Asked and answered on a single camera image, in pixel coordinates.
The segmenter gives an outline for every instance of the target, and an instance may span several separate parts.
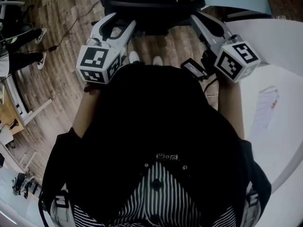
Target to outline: backpack strap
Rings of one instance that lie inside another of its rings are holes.
[[[261,216],[261,205],[258,193],[252,188],[252,182],[249,182],[246,189],[246,198],[242,222],[240,227],[254,227]]]
[[[76,227],[66,184],[52,202],[51,219],[56,227]]]

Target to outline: black pants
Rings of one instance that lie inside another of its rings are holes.
[[[21,46],[38,38],[41,32],[42,32],[41,29],[29,31],[26,34],[19,36],[14,43],[7,44],[5,46],[7,51],[9,52],[9,73],[13,73],[34,62],[38,62],[43,59],[42,53],[14,54],[14,52],[16,52]]]

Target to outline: white cube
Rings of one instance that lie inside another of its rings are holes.
[[[100,46],[81,46],[77,71],[84,81],[108,84],[122,65],[121,50]]]
[[[246,42],[221,47],[214,66],[233,82],[249,76],[261,63],[261,59]]]

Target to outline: wooden desk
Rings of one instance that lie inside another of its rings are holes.
[[[15,126],[11,133],[14,135],[24,129],[24,125],[17,114],[15,107],[8,95],[6,88],[4,89],[4,104],[0,103],[0,120],[3,125],[11,125],[17,119],[19,126]]]

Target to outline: person's right arm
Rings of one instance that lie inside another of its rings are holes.
[[[239,83],[233,83],[223,75],[218,75],[219,106],[218,111],[233,126],[238,136],[244,139],[241,89]]]

